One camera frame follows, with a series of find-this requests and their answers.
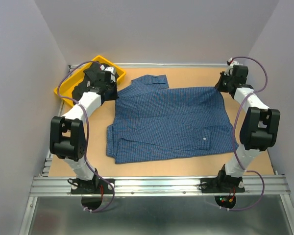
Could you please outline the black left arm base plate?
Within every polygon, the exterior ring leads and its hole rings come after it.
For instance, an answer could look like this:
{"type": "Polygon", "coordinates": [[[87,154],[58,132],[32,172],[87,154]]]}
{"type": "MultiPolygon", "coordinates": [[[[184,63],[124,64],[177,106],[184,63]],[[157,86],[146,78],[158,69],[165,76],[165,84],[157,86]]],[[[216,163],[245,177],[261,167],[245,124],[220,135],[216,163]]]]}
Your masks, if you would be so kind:
{"type": "Polygon", "coordinates": [[[112,195],[115,179],[106,179],[111,185],[106,183],[100,178],[95,178],[94,180],[81,180],[78,178],[69,178],[67,182],[71,186],[71,194],[82,195],[82,194],[100,194],[100,195],[112,195]]]}

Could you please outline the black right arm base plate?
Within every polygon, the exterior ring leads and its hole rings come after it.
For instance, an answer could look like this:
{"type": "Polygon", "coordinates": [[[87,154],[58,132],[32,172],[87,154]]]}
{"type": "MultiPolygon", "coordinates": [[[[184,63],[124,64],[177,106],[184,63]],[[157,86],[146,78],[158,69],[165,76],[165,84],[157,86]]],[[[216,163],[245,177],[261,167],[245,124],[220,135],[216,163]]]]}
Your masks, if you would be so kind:
{"type": "Polygon", "coordinates": [[[224,179],[203,178],[198,187],[202,193],[230,193],[230,192],[245,192],[242,177],[226,177],[224,179]]]}

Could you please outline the blue plaid long sleeve shirt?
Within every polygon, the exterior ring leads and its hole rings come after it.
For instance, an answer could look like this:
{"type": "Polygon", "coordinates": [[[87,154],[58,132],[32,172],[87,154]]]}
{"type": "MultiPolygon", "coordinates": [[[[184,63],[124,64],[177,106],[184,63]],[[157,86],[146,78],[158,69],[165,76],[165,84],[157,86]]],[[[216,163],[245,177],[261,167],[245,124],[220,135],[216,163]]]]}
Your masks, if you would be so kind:
{"type": "Polygon", "coordinates": [[[118,92],[106,154],[116,164],[232,152],[233,127],[213,87],[170,88],[165,75],[144,75],[118,92]]]}

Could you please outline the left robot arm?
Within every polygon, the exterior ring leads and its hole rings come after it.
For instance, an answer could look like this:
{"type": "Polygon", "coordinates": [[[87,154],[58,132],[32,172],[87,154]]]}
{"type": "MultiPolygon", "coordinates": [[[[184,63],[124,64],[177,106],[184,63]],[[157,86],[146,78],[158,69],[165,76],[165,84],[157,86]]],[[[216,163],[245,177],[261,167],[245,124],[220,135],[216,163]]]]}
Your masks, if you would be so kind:
{"type": "Polygon", "coordinates": [[[87,160],[89,116],[104,102],[118,99],[114,67],[93,62],[82,71],[83,79],[72,94],[59,97],[73,102],[72,108],[50,122],[50,152],[64,160],[76,174],[69,179],[72,194],[103,193],[103,180],[87,160]]]}

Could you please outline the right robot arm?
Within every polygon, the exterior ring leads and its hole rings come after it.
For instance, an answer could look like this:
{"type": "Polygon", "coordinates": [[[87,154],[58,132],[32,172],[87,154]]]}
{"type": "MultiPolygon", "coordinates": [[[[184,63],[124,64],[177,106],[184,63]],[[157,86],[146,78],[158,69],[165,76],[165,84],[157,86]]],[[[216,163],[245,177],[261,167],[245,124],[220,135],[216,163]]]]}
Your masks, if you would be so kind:
{"type": "Polygon", "coordinates": [[[240,144],[234,145],[234,156],[213,180],[213,192],[243,192],[243,175],[247,167],[261,152],[276,143],[280,112],[265,105],[247,82],[248,67],[237,61],[229,62],[215,85],[220,92],[228,93],[245,111],[240,130],[240,144]]]}

